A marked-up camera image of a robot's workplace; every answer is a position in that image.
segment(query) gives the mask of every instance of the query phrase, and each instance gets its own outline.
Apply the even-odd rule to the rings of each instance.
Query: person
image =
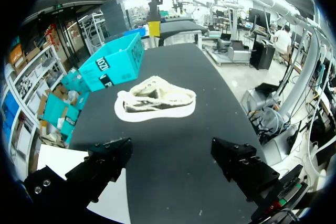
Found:
[[[289,53],[291,50],[292,39],[289,36],[290,27],[288,25],[284,26],[284,30],[278,30],[274,34],[273,42],[275,47],[275,60],[278,60],[280,63],[289,61]]]

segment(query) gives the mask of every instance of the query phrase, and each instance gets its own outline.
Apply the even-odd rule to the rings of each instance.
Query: teal plastic crate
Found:
[[[91,91],[108,88],[138,78],[144,54],[139,33],[110,41],[79,69]]]

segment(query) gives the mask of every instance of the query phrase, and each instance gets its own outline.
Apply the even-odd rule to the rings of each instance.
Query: desk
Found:
[[[184,21],[184,20],[193,21],[194,19],[191,17],[178,17],[178,18],[165,18],[164,20],[165,22],[173,22],[173,21]]]
[[[159,39],[159,47],[164,45],[164,40],[179,34],[179,33],[190,33],[200,31],[197,35],[202,35],[207,32],[207,28],[200,26],[192,21],[189,20],[182,20],[182,21],[174,21],[174,22],[164,22],[160,23],[160,39]],[[149,30],[146,32],[145,36],[142,36],[142,39],[148,39]],[[202,37],[198,36],[198,47],[202,48]]]
[[[153,75],[195,91],[194,113],[139,123],[119,120],[114,112],[117,93]],[[211,139],[249,143],[263,160],[264,155],[239,102],[196,45],[148,49],[137,80],[91,93],[70,148],[84,151],[95,142],[123,136],[133,139],[126,166],[132,224],[250,222],[257,206],[226,180],[211,156]]]

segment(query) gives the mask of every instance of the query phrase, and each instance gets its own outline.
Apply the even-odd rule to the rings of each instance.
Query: teal box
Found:
[[[88,98],[89,98],[89,94],[90,94],[90,92],[86,92],[86,93],[81,94],[81,95],[78,97],[78,100],[77,100],[77,103],[76,103],[76,106],[75,106],[75,108],[76,108],[77,110],[82,110],[82,109],[83,109],[83,107],[84,107],[86,101],[87,101]]]
[[[138,78],[144,48],[139,33],[110,41],[95,52],[79,72],[91,91]]]
[[[68,74],[62,78],[61,83],[68,90],[75,90],[81,93],[90,91],[88,85],[75,68],[72,68]]]
[[[75,128],[78,116],[78,109],[70,104],[66,104],[55,95],[49,94],[44,108],[44,115],[40,118],[57,127],[58,119],[64,117],[65,121],[60,132],[68,136]]]

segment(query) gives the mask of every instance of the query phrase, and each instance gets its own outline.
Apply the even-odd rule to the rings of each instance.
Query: shoe sole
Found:
[[[118,97],[114,103],[114,111],[120,120],[131,123],[143,122],[154,118],[184,118],[191,115],[196,107],[195,100],[189,105],[177,108],[128,113],[125,111],[123,103],[124,100]]]

